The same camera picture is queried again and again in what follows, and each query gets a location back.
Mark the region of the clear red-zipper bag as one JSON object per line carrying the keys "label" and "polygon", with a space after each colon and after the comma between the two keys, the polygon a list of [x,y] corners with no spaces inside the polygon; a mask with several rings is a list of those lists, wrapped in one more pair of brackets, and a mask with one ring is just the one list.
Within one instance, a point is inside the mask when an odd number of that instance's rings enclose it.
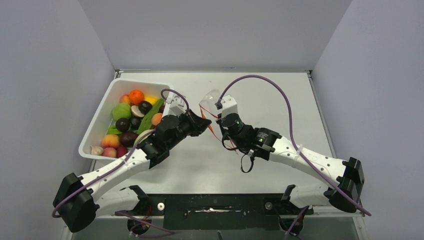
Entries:
{"label": "clear red-zipper bag", "polygon": [[222,147],[222,132],[216,120],[219,119],[220,110],[217,110],[215,103],[220,99],[221,92],[218,89],[209,91],[199,102],[201,116],[204,119],[210,119],[212,123],[208,127],[212,135],[219,141]]}

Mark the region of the white green napa cabbage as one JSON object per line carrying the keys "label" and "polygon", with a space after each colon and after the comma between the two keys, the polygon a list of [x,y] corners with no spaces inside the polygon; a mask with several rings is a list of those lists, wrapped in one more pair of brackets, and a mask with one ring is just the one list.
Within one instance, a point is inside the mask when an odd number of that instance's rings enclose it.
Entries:
{"label": "white green napa cabbage", "polygon": [[143,140],[145,140],[147,137],[149,137],[150,135],[152,135],[155,132],[154,129],[148,129],[148,130],[144,130],[143,132],[141,132],[137,138],[134,141],[134,147],[136,147],[138,144],[140,144]]}

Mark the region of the sliced mushroom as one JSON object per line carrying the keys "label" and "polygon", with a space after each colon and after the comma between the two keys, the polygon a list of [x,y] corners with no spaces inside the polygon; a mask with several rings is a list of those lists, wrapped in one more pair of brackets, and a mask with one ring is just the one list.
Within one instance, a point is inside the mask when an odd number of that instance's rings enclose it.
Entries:
{"label": "sliced mushroom", "polygon": [[142,113],[142,112],[139,110],[138,106],[136,106],[136,105],[132,105],[130,109],[131,109],[131,113],[132,113],[132,115],[133,115],[134,117],[137,117],[137,118],[143,118],[143,117],[145,116],[145,114],[144,114],[144,113]]}

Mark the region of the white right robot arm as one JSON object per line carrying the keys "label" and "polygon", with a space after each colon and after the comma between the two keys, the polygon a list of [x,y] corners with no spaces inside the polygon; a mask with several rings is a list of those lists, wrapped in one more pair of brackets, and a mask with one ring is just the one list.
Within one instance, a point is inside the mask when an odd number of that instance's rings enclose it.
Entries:
{"label": "white right robot arm", "polygon": [[263,159],[290,166],[320,180],[314,186],[289,185],[281,199],[286,213],[317,205],[331,205],[346,213],[366,213],[360,204],[365,183],[360,160],[354,157],[343,160],[317,153],[278,132],[245,124],[237,113],[220,114],[216,122],[223,140],[232,141],[235,150],[249,157],[251,165],[256,159]]}

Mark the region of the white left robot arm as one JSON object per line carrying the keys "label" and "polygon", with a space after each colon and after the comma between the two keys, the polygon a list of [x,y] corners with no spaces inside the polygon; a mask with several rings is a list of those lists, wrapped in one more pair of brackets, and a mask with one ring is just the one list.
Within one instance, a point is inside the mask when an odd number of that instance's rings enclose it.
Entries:
{"label": "white left robot arm", "polygon": [[61,218],[72,233],[90,225],[95,218],[115,211],[132,211],[143,201],[144,192],[132,185],[108,195],[124,180],[160,164],[170,151],[186,137],[198,137],[211,120],[191,110],[164,116],[155,129],[137,140],[124,156],[89,173],[65,176],[53,200],[51,216]]}

